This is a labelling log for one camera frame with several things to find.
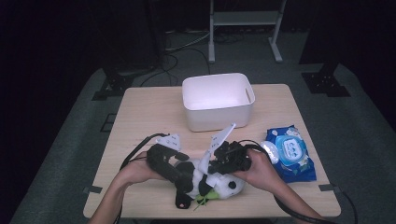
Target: human hand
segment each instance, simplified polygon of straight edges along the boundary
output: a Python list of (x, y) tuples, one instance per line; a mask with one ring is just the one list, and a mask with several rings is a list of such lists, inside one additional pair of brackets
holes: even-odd
[(286, 185), (264, 153), (248, 149), (247, 155), (251, 159), (250, 168), (247, 171), (237, 171), (233, 173), (234, 176), (244, 179), (255, 188), (271, 193), (279, 186)]
[(141, 152), (116, 175), (115, 179), (128, 186), (132, 184), (142, 183), (149, 179), (164, 178), (157, 172), (151, 170), (147, 163), (147, 152)]

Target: dark background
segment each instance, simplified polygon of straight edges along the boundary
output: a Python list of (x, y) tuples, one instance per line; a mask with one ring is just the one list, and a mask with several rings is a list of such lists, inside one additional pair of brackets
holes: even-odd
[[(163, 48), (159, 34), (208, 28), (208, 0), (150, 2), (0, 3), (2, 222), (12, 218), (94, 71), (155, 67)], [(215, 7), (272, 10), (278, 1), (216, 0)], [(310, 29), (301, 63), (323, 63), (329, 52), (336, 55), (393, 128), (395, 9), (392, 1), (289, 0), (281, 27), (283, 32)]]

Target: white shelf frame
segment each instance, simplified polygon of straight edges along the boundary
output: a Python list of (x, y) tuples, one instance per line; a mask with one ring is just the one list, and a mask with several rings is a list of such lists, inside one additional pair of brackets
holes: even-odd
[(210, 24), (209, 24), (209, 52), (208, 60), (210, 63), (215, 62), (215, 43), (214, 31), (215, 26), (227, 25), (274, 25), (275, 30), (268, 42), (274, 54), (277, 63), (282, 63), (283, 59), (276, 45), (279, 34), (280, 24), (283, 19), (287, 0), (282, 0), (279, 11), (233, 11), (233, 12), (215, 12), (214, 0), (210, 0)]

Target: gray carpet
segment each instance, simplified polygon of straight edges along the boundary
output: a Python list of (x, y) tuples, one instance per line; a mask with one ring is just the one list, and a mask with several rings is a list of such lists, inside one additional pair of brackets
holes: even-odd
[[(186, 77), (207, 75), (209, 70), (211, 74), (243, 73), (252, 84), (289, 85), (330, 181), (350, 197), (359, 223), (394, 223), (395, 132), (365, 94), (358, 79), (341, 64), (334, 75), (347, 88), (350, 97), (328, 97), (309, 91), (301, 73), (316, 72), (321, 64), (298, 64), (307, 33), (279, 35), (277, 43), (283, 63), (275, 63), (267, 42), (269, 35), (226, 36), (228, 42), (216, 45), (216, 62), (209, 68), (203, 56), (207, 56), (207, 42), (200, 42), (164, 58), (165, 69), (177, 62), (169, 74), (162, 73), (147, 80), (160, 71), (157, 70), (137, 77), (133, 86), (142, 83), (144, 86), (180, 86)], [(195, 38), (197, 35), (172, 34), (167, 45), (173, 48)], [(85, 223), (88, 220), (82, 214), (88, 197), (83, 191), (92, 184), (109, 136), (100, 132), (102, 125), (108, 114), (117, 113), (121, 101), (117, 96), (104, 101), (92, 100), (105, 78), (102, 70), (92, 74), (12, 223)], [(343, 194), (337, 194), (337, 199), (342, 213), (331, 220), (353, 223), (351, 204)], [(291, 223), (289, 218), (272, 221)], [(123, 219), (121, 223), (149, 223), (149, 220)]]

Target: plastic package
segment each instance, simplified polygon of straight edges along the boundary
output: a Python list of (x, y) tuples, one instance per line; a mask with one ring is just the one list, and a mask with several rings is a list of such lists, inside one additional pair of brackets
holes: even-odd
[(294, 125), (267, 130), (262, 146), (286, 183), (317, 180), (314, 162)]

